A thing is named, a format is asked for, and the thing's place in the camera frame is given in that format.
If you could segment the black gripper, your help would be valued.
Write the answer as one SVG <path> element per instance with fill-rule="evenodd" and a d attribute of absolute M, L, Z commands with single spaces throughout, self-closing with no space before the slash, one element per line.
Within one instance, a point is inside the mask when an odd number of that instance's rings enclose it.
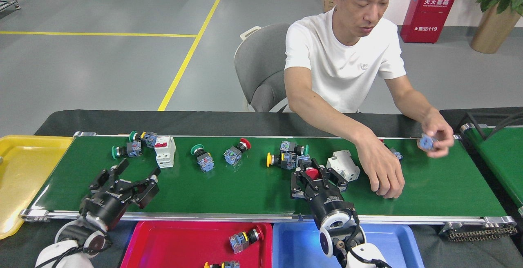
<path fill-rule="evenodd" d="M 129 165 L 123 159 L 118 165 L 102 171 L 89 184 L 91 196 L 86 196 L 80 204 L 80 214 L 83 217 L 93 217 L 102 222 L 107 230 L 112 230 L 125 213 L 131 201 L 140 209 L 144 209 L 159 192 L 158 176 L 161 168 L 157 166 L 145 179 L 138 182 L 118 180 L 119 175 Z"/>
<path fill-rule="evenodd" d="M 341 193 L 348 181 L 333 168 L 317 165 L 314 159 L 301 159 L 291 175 L 291 198 L 308 201 L 317 229 L 332 230 L 346 225 L 351 219 L 354 204 L 345 201 Z"/>

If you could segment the person's right hand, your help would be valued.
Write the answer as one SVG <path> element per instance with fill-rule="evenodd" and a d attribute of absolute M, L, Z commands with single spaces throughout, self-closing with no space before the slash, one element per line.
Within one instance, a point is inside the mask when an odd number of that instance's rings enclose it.
<path fill-rule="evenodd" d="M 399 159 L 375 136 L 357 141 L 355 147 L 371 190 L 385 199 L 400 197 L 405 180 Z"/>

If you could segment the person's left hand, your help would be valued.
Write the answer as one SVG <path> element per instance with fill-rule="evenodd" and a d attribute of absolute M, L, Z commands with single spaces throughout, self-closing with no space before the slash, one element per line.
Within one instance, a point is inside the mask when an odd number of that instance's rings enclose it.
<path fill-rule="evenodd" d="M 448 156 L 449 149 L 454 145 L 453 130 L 443 116 L 434 107 L 428 108 L 420 121 L 424 134 L 435 138 L 433 149 L 424 150 L 430 158 Z"/>

